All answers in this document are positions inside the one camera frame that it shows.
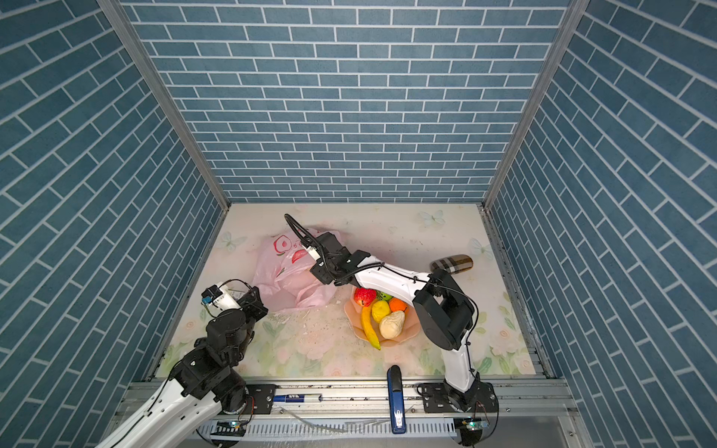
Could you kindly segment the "red toy fruit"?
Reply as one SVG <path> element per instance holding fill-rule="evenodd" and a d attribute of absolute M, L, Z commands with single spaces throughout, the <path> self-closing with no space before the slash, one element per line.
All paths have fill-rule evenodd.
<path fill-rule="evenodd" d="M 364 289 L 364 287 L 358 287 L 354 291 L 353 301 L 361 307 L 371 307 L 377 299 L 377 291 L 374 289 Z"/>

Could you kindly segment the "pink plastic bag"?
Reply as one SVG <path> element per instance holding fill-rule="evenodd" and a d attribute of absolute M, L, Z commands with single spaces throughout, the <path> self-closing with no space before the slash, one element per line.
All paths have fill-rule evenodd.
<path fill-rule="evenodd" d="M 311 272 L 316 261 L 289 231 L 266 237 L 258 249 L 252 285 L 270 312 L 323 307 L 337 287 L 322 284 Z"/>

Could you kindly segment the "green toy leaf fruit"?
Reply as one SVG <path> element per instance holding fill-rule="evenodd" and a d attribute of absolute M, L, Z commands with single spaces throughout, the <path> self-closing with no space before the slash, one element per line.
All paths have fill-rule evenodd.
<path fill-rule="evenodd" d="M 378 299 L 378 300 L 381 300 L 381 301 L 384 301 L 384 302 L 389 302 L 390 300 L 393 299 L 393 297 L 392 297 L 390 294 L 388 294 L 388 293 L 384 293 L 383 291 L 378 291 L 378 292 L 377 292 L 377 299 Z"/>

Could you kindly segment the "yellow green toy mango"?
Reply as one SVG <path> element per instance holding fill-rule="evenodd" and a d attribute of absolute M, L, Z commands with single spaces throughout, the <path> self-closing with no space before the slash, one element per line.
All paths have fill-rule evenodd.
<path fill-rule="evenodd" d="M 370 307 L 362 308 L 362 310 L 360 312 L 360 323 L 361 323 L 364 335 L 366 337 L 366 340 L 369 342 L 369 344 L 373 348 L 380 350 L 381 345 L 379 342 L 379 338 L 378 338 L 375 330 L 373 329 L 373 325 L 372 325 L 372 313 L 371 313 Z"/>

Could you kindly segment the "yellow toy fruit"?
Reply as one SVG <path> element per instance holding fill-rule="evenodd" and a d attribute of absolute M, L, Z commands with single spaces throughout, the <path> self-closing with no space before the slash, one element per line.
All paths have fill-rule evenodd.
<path fill-rule="evenodd" d="M 371 316 L 375 323 L 379 324 L 385 317 L 392 313 L 388 302 L 377 300 L 371 307 Z"/>

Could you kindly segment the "orange toy fruit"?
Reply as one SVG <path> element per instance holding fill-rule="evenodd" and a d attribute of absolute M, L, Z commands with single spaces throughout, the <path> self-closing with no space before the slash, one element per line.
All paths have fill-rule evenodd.
<path fill-rule="evenodd" d="M 398 311 L 405 312 L 406 309 L 408 308 L 408 305 L 404 301 L 402 301 L 398 298 L 390 299 L 388 301 L 388 305 L 389 305 L 389 308 L 392 311 L 392 313 L 398 312 Z"/>

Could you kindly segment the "cream bun fruit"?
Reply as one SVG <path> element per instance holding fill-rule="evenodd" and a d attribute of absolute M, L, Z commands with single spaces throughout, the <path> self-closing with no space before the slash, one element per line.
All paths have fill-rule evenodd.
<path fill-rule="evenodd" d="M 383 338 L 395 340 L 403 333 L 405 312 L 394 312 L 379 323 L 379 331 Z"/>

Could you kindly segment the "pink faceted bowl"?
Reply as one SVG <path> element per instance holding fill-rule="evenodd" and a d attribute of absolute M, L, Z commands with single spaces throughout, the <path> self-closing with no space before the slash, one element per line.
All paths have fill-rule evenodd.
<path fill-rule="evenodd" d="M 345 314 L 354 334 L 374 348 L 404 343 L 422 331 L 416 312 L 405 302 L 374 289 L 354 289 Z"/>

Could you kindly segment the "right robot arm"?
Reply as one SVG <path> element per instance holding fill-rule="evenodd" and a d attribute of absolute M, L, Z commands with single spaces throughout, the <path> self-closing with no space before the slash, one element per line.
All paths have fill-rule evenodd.
<path fill-rule="evenodd" d="M 350 252 L 332 233 L 300 241 L 315 260 L 311 273 L 322 284 L 375 289 L 414 308 L 426 337 L 442 350 L 446 399 L 462 412 L 474 408 L 480 379 L 472 367 L 469 343 L 479 311 L 450 273 L 414 272 L 362 250 Z"/>

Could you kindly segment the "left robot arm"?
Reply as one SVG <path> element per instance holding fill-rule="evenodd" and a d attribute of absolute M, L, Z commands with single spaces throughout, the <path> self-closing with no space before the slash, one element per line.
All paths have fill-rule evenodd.
<path fill-rule="evenodd" d="M 260 290 L 247 285 L 237 299 L 222 283 L 206 289 L 202 303 L 218 309 L 205 327 L 207 334 L 101 447 L 177 447 L 220 414 L 254 411 L 256 401 L 235 367 L 245 357 L 256 323 L 268 314 Z"/>

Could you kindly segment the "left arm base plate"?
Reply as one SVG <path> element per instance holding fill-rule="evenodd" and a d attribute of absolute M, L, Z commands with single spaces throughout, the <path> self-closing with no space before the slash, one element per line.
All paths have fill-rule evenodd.
<path fill-rule="evenodd" d="M 245 386 L 244 396 L 240 401 L 239 414 L 243 416 L 268 416 L 274 406 L 274 395 L 277 386 L 274 384 L 249 384 Z"/>

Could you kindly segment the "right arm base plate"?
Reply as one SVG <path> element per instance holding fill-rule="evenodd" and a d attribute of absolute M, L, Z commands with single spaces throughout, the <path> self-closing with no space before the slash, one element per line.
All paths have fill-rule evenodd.
<path fill-rule="evenodd" d="M 499 410 L 498 397 L 493 384 L 475 380 L 471 387 L 461 392 L 446 381 L 442 383 L 420 383 L 416 391 L 422 399 L 427 414 L 496 413 Z"/>

